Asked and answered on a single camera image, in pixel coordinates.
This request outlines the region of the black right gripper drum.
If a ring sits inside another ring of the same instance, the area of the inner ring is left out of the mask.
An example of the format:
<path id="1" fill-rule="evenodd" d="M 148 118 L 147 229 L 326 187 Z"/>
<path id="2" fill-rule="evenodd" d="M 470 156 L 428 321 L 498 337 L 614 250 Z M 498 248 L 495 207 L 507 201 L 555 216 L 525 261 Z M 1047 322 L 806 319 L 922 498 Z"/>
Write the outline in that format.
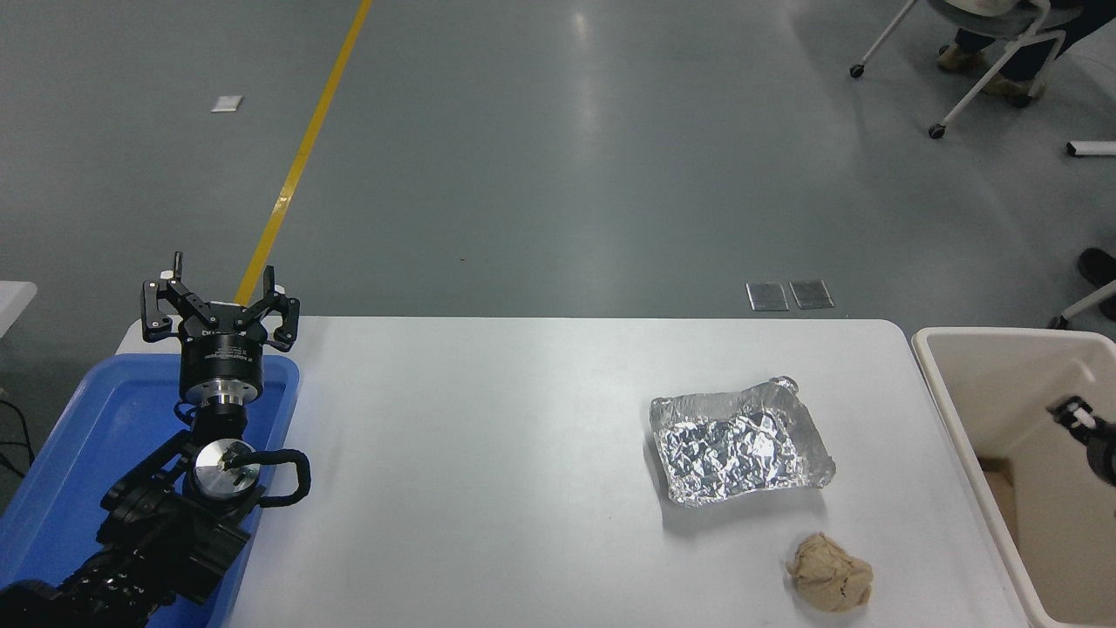
<path id="1" fill-rule="evenodd" d="M 1097 477 L 1115 487 L 1115 427 L 1112 422 L 1096 419 L 1087 442 L 1087 462 Z"/>

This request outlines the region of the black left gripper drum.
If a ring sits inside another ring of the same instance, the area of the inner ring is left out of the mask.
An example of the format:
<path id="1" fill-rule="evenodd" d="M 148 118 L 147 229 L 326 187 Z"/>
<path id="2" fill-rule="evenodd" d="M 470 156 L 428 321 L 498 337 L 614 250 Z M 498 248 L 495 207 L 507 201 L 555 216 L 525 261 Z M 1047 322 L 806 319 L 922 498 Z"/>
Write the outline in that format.
<path id="1" fill-rule="evenodd" d="M 206 318 L 180 322 L 180 398 L 202 406 L 218 393 L 218 381 L 246 405 L 263 393 L 266 327 L 239 305 L 210 305 L 215 327 Z"/>

